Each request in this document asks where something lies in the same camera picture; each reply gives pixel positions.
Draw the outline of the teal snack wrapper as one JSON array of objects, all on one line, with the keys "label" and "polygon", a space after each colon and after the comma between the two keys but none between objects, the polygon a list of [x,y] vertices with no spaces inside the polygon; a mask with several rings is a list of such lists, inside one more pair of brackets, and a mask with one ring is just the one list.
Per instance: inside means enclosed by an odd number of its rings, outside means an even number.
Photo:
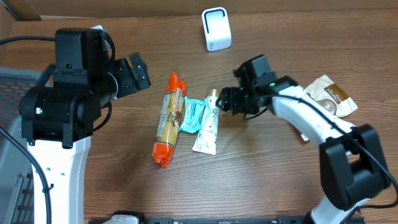
[{"label": "teal snack wrapper", "polygon": [[201,118],[205,109],[205,101],[185,97],[185,110],[179,131],[196,133],[201,129]]}]

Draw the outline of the white tube gold cap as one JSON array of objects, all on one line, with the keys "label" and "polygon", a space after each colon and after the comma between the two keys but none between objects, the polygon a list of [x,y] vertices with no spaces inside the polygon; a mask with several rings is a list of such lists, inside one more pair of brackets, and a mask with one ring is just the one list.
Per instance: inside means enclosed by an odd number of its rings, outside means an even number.
[{"label": "white tube gold cap", "polygon": [[201,130],[193,145],[194,152],[216,154],[216,140],[218,136],[218,121],[220,109],[216,105],[220,93],[216,89],[208,90],[205,98],[205,109],[201,119]]}]

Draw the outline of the orange biscuit packet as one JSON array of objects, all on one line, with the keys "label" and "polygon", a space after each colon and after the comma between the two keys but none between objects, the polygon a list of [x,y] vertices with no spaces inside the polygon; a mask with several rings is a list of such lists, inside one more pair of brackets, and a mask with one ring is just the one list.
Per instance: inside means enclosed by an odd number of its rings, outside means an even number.
[{"label": "orange biscuit packet", "polygon": [[152,157],[164,169],[171,163],[182,123],[186,82],[181,81],[176,72],[169,78],[160,110],[159,123],[155,135]]}]

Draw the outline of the brown Pantree snack pouch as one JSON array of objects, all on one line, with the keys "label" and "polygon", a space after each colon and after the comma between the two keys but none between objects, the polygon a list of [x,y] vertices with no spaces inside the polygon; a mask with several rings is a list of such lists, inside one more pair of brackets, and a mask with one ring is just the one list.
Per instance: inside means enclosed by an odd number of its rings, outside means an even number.
[{"label": "brown Pantree snack pouch", "polygon": [[358,109],[353,99],[327,75],[317,78],[304,89],[304,92],[339,118],[348,116]]}]

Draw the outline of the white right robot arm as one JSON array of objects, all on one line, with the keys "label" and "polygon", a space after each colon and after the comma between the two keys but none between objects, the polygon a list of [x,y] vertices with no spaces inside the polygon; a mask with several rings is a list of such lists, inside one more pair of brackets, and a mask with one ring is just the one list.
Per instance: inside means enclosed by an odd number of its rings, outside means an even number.
[{"label": "white right robot arm", "polygon": [[325,196],[299,223],[357,223],[352,217],[373,207],[369,199],[397,187],[372,126],[355,126],[327,112],[294,79],[277,77],[263,54],[242,63],[233,74],[239,85],[223,88],[217,107],[242,113],[244,119],[270,111],[306,135],[319,151]]}]

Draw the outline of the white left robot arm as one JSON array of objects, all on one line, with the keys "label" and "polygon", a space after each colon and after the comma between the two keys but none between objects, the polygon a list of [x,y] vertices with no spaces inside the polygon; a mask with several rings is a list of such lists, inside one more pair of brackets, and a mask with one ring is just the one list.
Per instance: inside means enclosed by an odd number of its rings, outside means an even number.
[{"label": "white left robot arm", "polygon": [[150,87],[139,53],[116,59],[101,27],[55,33],[55,62],[19,103],[22,137],[34,157],[34,221],[83,223],[84,175],[103,108]]}]

